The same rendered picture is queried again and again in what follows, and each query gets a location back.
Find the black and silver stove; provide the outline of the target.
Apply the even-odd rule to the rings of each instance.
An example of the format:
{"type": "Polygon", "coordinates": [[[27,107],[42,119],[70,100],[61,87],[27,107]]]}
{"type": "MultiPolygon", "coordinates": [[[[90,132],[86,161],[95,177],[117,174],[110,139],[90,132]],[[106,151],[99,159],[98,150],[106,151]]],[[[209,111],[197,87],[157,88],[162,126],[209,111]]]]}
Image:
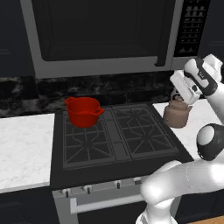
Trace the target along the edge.
{"type": "Polygon", "coordinates": [[[143,182],[172,160],[193,158],[149,103],[106,107],[98,122],[84,129],[74,127],[66,111],[57,113],[50,187],[59,224],[135,224],[143,201],[71,214],[70,199],[82,205],[138,195],[134,178],[143,182]],[[90,194],[87,186],[92,186],[90,194]]]}

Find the brown kettle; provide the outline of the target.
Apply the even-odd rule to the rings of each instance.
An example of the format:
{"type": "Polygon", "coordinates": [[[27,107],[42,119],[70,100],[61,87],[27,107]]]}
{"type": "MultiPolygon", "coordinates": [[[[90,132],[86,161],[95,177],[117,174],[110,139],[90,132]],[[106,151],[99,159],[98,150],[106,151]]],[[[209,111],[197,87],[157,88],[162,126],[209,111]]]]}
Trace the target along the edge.
{"type": "Polygon", "coordinates": [[[173,89],[169,104],[164,108],[164,122],[171,128],[182,129],[186,126],[192,106],[188,106],[179,92],[173,89]]]}

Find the dark wall cupboard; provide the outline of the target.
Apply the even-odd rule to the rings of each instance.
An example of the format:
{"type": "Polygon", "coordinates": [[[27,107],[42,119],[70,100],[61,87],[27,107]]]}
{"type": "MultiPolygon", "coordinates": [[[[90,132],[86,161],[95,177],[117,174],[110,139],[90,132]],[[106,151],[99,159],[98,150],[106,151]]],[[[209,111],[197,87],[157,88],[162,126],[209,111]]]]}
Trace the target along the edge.
{"type": "Polygon", "coordinates": [[[20,0],[0,0],[0,77],[35,76],[20,0]]]}
{"type": "Polygon", "coordinates": [[[198,55],[213,54],[224,61],[224,0],[211,0],[198,55]]]}

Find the red pot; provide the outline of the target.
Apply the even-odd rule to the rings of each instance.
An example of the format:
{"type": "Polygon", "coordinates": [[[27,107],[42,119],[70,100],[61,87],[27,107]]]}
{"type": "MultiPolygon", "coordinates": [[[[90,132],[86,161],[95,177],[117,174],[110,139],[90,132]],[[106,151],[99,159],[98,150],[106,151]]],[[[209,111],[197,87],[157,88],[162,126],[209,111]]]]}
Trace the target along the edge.
{"type": "Polygon", "coordinates": [[[65,104],[71,124],[78,128],[94,126],[104,112],[100,103],[91,97],[69,97],[65,104]]]}

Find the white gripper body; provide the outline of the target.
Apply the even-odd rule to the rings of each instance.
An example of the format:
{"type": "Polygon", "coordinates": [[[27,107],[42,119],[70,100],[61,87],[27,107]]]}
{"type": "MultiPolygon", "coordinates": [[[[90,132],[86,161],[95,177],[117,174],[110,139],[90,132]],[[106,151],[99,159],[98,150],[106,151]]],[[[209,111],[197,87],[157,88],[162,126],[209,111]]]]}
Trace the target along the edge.
{"type": "Polygon", "coordinates": [[[183,70],[175,71],[170,80],[187,105],[193,105],[202,95],[196,84],[184,76],[183,70]]]}

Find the silver microwave oven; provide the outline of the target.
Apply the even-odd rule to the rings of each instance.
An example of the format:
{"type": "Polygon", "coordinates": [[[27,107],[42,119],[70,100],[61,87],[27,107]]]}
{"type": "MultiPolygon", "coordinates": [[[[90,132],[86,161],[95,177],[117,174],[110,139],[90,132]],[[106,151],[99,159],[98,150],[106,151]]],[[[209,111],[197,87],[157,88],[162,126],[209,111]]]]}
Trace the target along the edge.
{"type": "Polygon", "coordinates": [[[164,66],[165,0],[20,0],[39,79],[180,69],[198,54],[211,0],[176,0],[164,66]]]}

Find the dark base cupboard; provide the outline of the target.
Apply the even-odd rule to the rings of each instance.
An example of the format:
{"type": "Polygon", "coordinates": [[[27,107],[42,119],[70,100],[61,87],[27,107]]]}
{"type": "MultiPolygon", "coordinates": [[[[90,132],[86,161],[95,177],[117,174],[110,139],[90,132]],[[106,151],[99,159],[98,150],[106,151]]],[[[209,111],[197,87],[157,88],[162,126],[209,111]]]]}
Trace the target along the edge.
{"type": "Polygon", "coordinates": [[[202,221],[224,215],[224,189],[216,192],[184,195],[178,205],[178,224],[202,221]]]}
{"type": "Polygon", "coordinates": [[[50,187],[0,193],[0,224],[60,224],[50,187]]]}

